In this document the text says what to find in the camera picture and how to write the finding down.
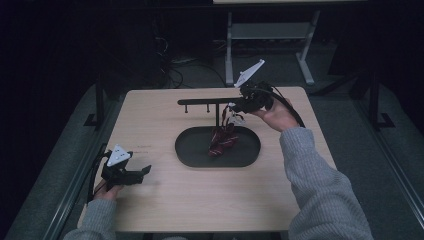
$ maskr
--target black tray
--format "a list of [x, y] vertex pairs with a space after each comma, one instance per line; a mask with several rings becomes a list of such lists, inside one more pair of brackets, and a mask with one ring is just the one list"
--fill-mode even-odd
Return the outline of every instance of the black tray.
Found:
[[219, 157], [208, 155], [213, 127], [192, 127], [184, 130], [175, 141], [178, 159], [195, 168], [246, 167], [254, 163], [261, 149], [261, 142], [252, 130], [236, 126], [239, 137], [231, 148], [225, 148]]

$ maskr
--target table leg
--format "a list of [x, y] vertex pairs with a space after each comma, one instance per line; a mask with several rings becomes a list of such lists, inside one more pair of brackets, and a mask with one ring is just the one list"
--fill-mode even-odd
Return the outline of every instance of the table leg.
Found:
[[234, 84], [233, 79], [233, 62], [231, 60], [231, 25], [232, 25], [232, 13], [228, 13], [228, 25], [227, 25], [227, 55], [225, 56], [225, 82], [228, 86]]
[[312, 17], [312, 21], [309, 25], [308, 33], [306, 35], [305, 46], [303, 50], [299, 53], [296, 53], [296, 58], [299, 63], [300, 69], [302, 70], [303, 77], [305, 78], [306, 84], [313, 85], [315, 84], [314, 79], [312, 78], [312, 74], [309, 71], [308, 64], [306, 63], [306, 56], [309, 51], [309, 47], [312, 42], [312, 38], [314, 37], [315, 28], [317, 26], [318, 18], [320, 11], [315, 11], [314, 16]]

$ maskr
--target gray sleeve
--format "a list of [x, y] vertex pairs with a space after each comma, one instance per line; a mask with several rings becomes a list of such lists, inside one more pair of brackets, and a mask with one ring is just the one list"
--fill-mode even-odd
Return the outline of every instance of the gray sleeve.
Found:
[[64, 239], [116, 239], [115, 209], [115, 201], [97, 199], [89, 202], [81, 227], [67, 233]]
[[349, 179], [318, 154], [312, 131], [291, 128], [280, 137], [287, 178], [300, 212], [290, 224], [294, 239], [372, 239]]

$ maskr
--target person's hand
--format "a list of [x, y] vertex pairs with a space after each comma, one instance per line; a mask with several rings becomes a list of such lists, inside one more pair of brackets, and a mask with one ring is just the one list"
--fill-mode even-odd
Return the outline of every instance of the person's hand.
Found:
[[124, 186], [113, 186], [109, 191], [106, 191], [106, 181], [102, 179], [100, 183], [94, 189], [94, 199], [107, 199], [107, 200], [116, 200], [118, 192], [123, 189]]
[[271, 109], [268, 111], [260, 109], [255, 112], [251, 112], [251, 114], [260, 117], [266, 124], [268, 124], [268, 126], [279, 132], [299, 126], [290, 111], [275, 98]]

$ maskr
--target table top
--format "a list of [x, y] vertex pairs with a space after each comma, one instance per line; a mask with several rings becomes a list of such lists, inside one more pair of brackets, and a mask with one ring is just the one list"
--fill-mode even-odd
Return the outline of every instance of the table top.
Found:
[[[305, 91], [300, 87], [278, 89], [313, 131], [318, 152], [335, 168]], [[185, 113], [185, 107], [177, 101], [236, 97], [239, 89], [235, 88], [137, 90], [127, 94], [108, 149], [120, 144], [134, 152], [127, 170], [141, 170], [150, 164], [152, 168], [142, 184], [126, 186], [120, 192], [117, 231], [288, 229], [299, 208], [284, 172], [280, 133], [258, 117], [243, 114], [245, 127], [253, 130], [261, 141], [258, 159], [253, 164], [242, 168], [191, 168], [177, 158], [175, 140], [181, 132], [190, 127], [215, 125], [215, 106], [210, 106], [210, 113], [205, 105], [188, 106]]]

